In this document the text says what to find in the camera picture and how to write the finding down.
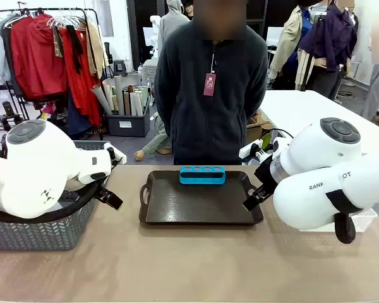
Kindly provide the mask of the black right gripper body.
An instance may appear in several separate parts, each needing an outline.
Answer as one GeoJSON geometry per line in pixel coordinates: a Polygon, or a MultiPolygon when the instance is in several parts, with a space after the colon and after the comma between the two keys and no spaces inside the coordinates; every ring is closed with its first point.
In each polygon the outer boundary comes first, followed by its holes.
{"type": "Polygon", "coordinates": [[[256,178],[261,182],[261,188],[263,190],[275,190],[278,183],[272,177],[270,171],[270,164],[272,163],[272,155],[269,155],[255,170],[256,178]]]}

